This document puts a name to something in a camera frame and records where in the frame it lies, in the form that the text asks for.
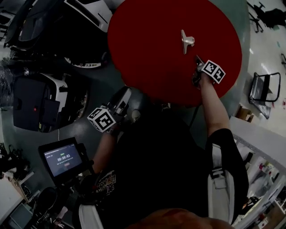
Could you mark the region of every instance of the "chair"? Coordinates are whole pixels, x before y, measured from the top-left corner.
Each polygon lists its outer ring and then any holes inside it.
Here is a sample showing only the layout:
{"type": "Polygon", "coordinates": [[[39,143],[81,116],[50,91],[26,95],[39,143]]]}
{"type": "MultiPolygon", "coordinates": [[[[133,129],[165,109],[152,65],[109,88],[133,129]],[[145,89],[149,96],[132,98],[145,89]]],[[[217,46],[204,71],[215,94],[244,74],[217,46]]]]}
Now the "chair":
{"type": "Polygon", "coordinates": [[[257,73],[254,73],[252,89],[248,98],[250,104],[253,104],[265,117],[269,119],[271,108],[265,105],[265,102],[276,102],[280,96],[280,87],[281,87],[281,75],[280,73],[274,73],[270,75],[259,76],[257,73]],[[267,95],[272,93],[269,89],[270,76],[279,76],[278,92],[277,98],[274,100],[268,100],[267,95]]]}
{"type": "Polygon", "coordinates": [[[269,28],[273,28],[276,25],[282,25],[282,26],[286,26],[286,12],[283,12],[280,9],[273,9],[270,11],[266,11],[264,12],[262,10],[262,8],[265,6],[260,2],[260,7],[256,6],[256,5],[251,5],[249,3],[247,3],[257,14],[257,18],[255,18],[252,14],[249,13],[249,15],[251,16],[252,19],[250,19],[251,21],[254,21],[256,26],[257,26],[257,31],[255,31],[256,33],[259,32],[259,28],[261,28],[261,32],[263,32],[262,27],[259,24],[259,21],[261,20],[264,25],[266,27],[269,28]]]}
{"type": "Polygon", "coordinates": [[[255,10],[256,13],[259,12],[259,13],[257,13],[258,18],[255,18],[251,13],[249,13],[249,15],[250,15],[250,17],[251,17],[250,20],[253,21],[253,22],[256,24],[257,31],[255,31],[255,32],[258,33],[258,32],[259,32],[259,28],[260,28],[260,29],[261,29],[261,32],[263,33],[263,28],[262,28],[261,25],[259,24],[259,21],[260,21],[259,15],[262,16],[262,14],[264,13],[264,11],[262,10],[262,8],[263,8],[263,7],[265,8],[265,6],[264,6],[261,2],[259,2],[259,3],[260,3],[260,7],[258,7],[258,6],[256,6],[256,5],[252,6],[252,5],[251,5],[250,3],[248,3],[248,2],[247,2],[247,5],[249,5],[253,10],[255,10]]]}
{"type": "Polygon", "coordinates": [[[281,63],[284,65],[284,67],[286,67],[286,57],[283,53],[281,53],[281,56],[283,58],[283,61],[281,63]]]}

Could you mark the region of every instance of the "monitor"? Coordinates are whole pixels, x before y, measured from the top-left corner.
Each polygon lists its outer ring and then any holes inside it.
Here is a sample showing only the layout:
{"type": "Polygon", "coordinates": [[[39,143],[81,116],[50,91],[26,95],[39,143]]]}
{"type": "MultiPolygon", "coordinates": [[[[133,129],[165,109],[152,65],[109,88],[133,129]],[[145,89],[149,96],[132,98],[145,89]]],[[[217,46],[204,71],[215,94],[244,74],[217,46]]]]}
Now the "monitor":
{"type": "Polygon", "coordinates": [[[75,138],[42,145],[38,150],[56,186],[69,183],[86,170],[93,172],[93,162],[88,159],[84,145],[75,138]]]}
{"type": "Polygon", "coordinates": [[[75,144],[48,151],[44,155],[54,177],[82,163],[75,144]]]}

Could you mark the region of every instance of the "timer display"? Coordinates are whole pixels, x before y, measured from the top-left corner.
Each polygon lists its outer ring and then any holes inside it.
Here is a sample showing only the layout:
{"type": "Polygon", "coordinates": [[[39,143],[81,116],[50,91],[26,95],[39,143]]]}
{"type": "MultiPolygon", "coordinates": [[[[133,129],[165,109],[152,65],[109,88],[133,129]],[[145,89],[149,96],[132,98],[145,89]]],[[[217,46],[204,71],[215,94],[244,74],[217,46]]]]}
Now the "timer display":
{"type": "Polygon", "coordinates": [[[66,156],[62,156],[58,158],[58,161],[63,161],[65,159],[68,159],[69,157],[71,157],[69,154],[67,154],[66,156]]]}

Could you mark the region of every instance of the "shoulder strap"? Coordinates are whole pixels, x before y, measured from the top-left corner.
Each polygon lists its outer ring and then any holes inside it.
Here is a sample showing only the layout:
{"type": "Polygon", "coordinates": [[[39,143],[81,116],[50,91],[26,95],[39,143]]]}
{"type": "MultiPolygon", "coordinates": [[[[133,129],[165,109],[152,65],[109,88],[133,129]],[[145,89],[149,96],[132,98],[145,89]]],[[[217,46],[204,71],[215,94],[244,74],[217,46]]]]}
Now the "shoulder strap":
{"type": "Polygon", "coordinates": [[[223,169],[220,146],[212,144],[213,169],[208,177],[209,217],[233,221],[235,189],[232,175],[223,169]]]}

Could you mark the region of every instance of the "black shirt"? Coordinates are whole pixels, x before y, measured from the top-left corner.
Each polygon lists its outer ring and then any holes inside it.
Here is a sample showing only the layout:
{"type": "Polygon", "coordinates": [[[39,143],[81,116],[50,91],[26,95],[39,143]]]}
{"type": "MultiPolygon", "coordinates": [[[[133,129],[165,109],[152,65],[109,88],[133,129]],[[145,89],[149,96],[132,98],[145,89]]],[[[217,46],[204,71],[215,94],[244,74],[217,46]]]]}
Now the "black shirt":
{"type": "MultiPolygon", "coordinates": [[[[216,141],[222,154],[231,155],[227,163],[234,168],[235,174],[230,173],[240,189],[236,195],[241,210],[248,190],[246,170],[230,130],[219,132],[208,142],[216,141]]],[[[207,217],[211,170],[211,149],[199,148],[188,126],[170,110],[141,118],[119,140],[98,183],[97,211],[104,228],[125,228],[164,208],[184,208],[207,217]]]]}

